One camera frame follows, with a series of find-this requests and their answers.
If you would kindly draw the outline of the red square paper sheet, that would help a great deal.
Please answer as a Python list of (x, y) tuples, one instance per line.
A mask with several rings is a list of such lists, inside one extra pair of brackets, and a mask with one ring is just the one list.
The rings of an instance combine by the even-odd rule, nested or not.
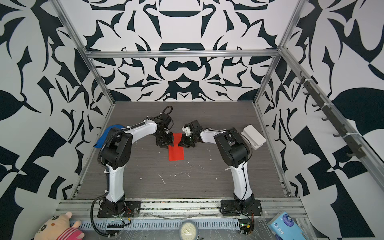
[(184, 160), (184, 149), (179, 146), (182, 139), (182, 133), (173, 133), (173, 146), (169, 146), (169, 161), (182, 161)]

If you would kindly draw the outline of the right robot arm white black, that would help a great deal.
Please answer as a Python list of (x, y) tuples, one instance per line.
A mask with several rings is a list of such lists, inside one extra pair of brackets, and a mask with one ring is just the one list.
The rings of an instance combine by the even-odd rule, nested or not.
[(194, 148), (197, 143), (215, 144), (226, 165), (230, 167), (234, 181), (234, 198), (244, 202), (253, 198), (248, 177), (248, 160), (251, 150), (235, 128), (214, 130), (203, 128), (197, 120), (182, 127), (179, 143), (183, 148)]

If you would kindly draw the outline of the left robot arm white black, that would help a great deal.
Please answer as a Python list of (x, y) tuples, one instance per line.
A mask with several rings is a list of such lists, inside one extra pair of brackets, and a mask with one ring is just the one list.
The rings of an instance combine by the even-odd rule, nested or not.
[(173, 133), (169, 131), (172, 118), (165, 113), (148, 117), (143, 122), (122, 129), (112, 128), (103, 143), (98, 162), (106, 169), (108, 187), (106, 199), (117, 203), (125, 198), (123, 189), (124, 168), (131, 157), (132, 145), (146, 136), (154, 136), (156, 145), (167, 149), (173, 145)]

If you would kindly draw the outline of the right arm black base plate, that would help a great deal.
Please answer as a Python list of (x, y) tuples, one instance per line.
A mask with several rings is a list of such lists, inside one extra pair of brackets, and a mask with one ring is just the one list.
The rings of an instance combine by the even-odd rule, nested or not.
[(235, 200), (221, 200), (219, 211), (225, 217), (243, 215), (251, 217), (261, 216), (263, 209), (259, 200), (248, 199), (241, 203)]

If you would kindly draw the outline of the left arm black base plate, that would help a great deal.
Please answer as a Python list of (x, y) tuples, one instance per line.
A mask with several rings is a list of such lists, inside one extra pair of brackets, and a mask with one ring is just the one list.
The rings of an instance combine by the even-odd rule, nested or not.
[(130, 218), (141, 210), (141, 201), (119, 201), (117, 203), (102, 200), (97, 214), (98, 218)]

